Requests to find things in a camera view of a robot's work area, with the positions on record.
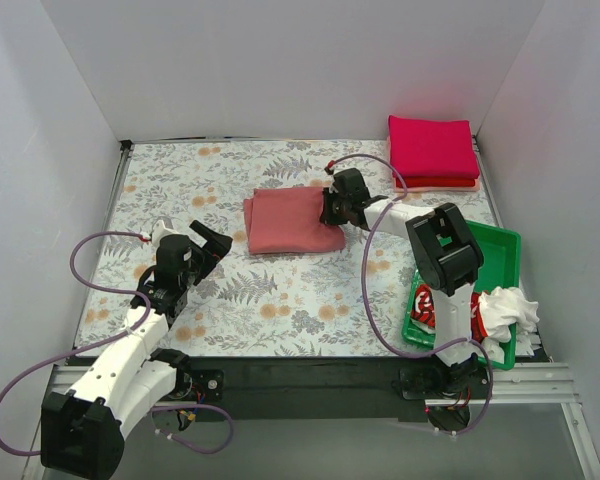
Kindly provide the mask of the salmon pink t shirt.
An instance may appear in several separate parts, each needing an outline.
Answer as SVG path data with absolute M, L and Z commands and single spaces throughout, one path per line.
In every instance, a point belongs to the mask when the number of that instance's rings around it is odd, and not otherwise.
M 329 253 L 342 250 L 345 234 L 320 221 L 323 189 L 255 189 L 243 201 L 248 251 L 262 254 Z

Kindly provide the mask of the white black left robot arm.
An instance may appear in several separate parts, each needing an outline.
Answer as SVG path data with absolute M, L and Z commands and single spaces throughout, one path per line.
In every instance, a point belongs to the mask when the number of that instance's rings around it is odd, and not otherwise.
M 230 252 L 232 240 L 198 221 L 196 244 L 159 221 L 141 239 L 156 259 L 130 290 L 131 301 L 117 338 L 66 392 L 52 392 L 41 406 L 44 467 L 83 479 L 109 479 L 134 427 L 164 399 L 187 402 L 191 423 L 198 402 L 213 400 L 215 377 L 195 371 L 187 354 L 159 347 L 187 305 L 189 290 Z

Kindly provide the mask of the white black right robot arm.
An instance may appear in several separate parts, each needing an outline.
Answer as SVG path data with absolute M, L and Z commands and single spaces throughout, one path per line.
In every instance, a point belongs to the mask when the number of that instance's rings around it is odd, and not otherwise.
M 366 285 L 370 246 L 363 251 L 361 287 L 365 312 L 371 329 L 391 353 L 421 361 L 431 357 L 435 363 L 415 382 L 433 387 L 444 397 L 455 397 L 465 390 L 478 371 L 479 349 L 472 336 L 471 298 L 484 255 L 467 221 L 453 203 L 434 209 L 409 206 L 402 200 L 369 193 L 361 172 L 349 168 L 325 171 L 332 178 L 323 190 L 320 222 L 328 226 L 351 224 L 369 232 L 371 242 L 377 232 L 390 234 L 410 243 L 417 270 L 429 287 L 435 314 L 435 340 L 432 350 L 409 353 L 390 345 L 373 318 Z

